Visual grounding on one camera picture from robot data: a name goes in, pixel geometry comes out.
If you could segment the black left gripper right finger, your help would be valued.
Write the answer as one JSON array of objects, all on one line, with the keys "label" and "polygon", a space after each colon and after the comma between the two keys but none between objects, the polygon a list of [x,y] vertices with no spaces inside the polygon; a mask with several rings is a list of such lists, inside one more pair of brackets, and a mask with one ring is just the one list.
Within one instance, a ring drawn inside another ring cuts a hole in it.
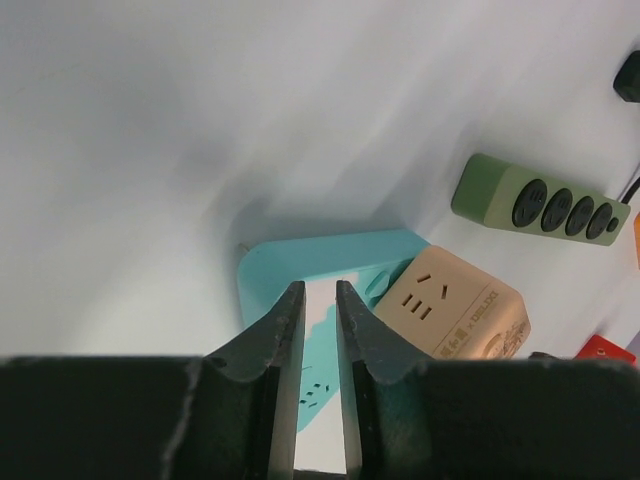
[{"label": "black left gripper right finger", "polygon": [[639,372],[617,360],[437,360],[336,286],[351,479],[635,479]]}]

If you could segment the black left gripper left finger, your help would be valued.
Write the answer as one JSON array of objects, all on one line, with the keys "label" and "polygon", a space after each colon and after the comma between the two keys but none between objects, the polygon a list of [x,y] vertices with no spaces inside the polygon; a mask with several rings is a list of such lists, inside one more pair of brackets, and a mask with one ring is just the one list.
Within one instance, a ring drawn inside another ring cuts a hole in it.
[{"label": "black left gripper left finger", "polygon": [[289,479],[305,286],[206,356],[1,362],[5,479]]}]

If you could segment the beige cube socket adapter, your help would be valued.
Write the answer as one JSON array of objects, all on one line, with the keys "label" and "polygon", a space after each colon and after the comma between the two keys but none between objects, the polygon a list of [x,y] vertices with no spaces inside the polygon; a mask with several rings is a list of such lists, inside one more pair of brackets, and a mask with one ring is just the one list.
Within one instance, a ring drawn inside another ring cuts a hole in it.
[{"label": "beige cube socket adapter", "polygon": [[531,332],[521,294],[431,245],[380,298],[374,314],[435,359],[507,359]]}]

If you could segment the teal triangular power strip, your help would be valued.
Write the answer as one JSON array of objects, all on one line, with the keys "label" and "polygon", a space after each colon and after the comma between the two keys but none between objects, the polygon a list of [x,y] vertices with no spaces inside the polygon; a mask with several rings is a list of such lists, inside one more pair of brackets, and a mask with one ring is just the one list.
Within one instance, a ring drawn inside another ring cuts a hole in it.
[{"label": "teal triangular power strip", "polygon": [[241,259],[237,287],[246,327],[265,315],[291,283],[305,283],[299,431],[312,423],[339,391],[336,283],[349,282],[372,309],[429,245],[410,230],[384,230],[266,242]]}]

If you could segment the red cube socket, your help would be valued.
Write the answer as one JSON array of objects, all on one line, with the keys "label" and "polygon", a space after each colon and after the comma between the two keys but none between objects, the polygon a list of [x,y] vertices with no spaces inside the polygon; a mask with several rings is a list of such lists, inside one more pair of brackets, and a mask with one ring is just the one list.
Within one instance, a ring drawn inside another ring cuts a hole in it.
[{"label": "red cube socket", "polygon": [[592,335],[576,354],[575,359],[613,359],[636,365],[636,356],[601,335]]}]

